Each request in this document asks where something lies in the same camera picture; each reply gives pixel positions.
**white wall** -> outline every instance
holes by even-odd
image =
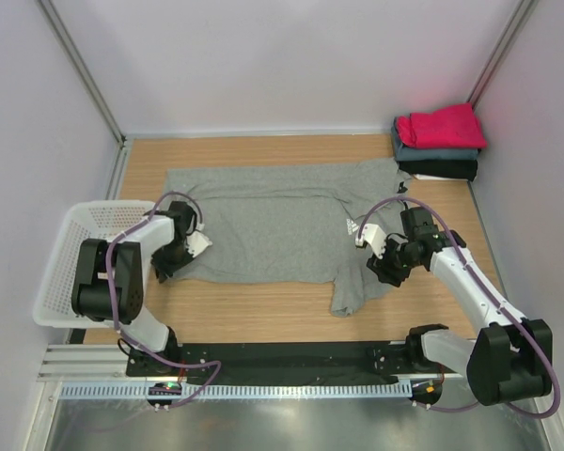
[[[384,130],[464,101],[516,0],[56,0],[126,133]]]
[[[539,3],[478,114],[484,224],[510,299],[554,331],[564,392],[564,0]]]
[[[0,1],[0,451],[21,449],[51,340],[31,312],[74,203],[103,198],[115,141],[31,0]]]

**pink folded shirt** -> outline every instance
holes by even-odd
[[[485,148],[487,141],[470,103],[431,114],[411,113],[397,119],[397,131],[410,148]]]

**plastic basket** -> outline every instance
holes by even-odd
[[[101,322],[77,317],[71,309],[71,293],[79,246],[87,238],[113,239],[152,209],[154,202],[108,200],[86,202],[71,208],[58,232],[34,305],[34,321],[58,328],[103,328]]]

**metal floor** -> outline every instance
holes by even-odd
[[[471,394],[447,380],[443,406]],[[51,451],[288,450],[550,450],[541,422],[506,407],[465,413],[426,412],[403,399],[195,402],[172,412],[146,412],[115,430],[146,401],[59,401]],[[523,404],[532,408],[532,403]]]

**black folded shirt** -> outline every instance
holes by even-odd
[[[474,180],[477,176],[477,161],[425,160],[421,162],[397,162],[399,169],[409,174],[445,177],[447,179]]]

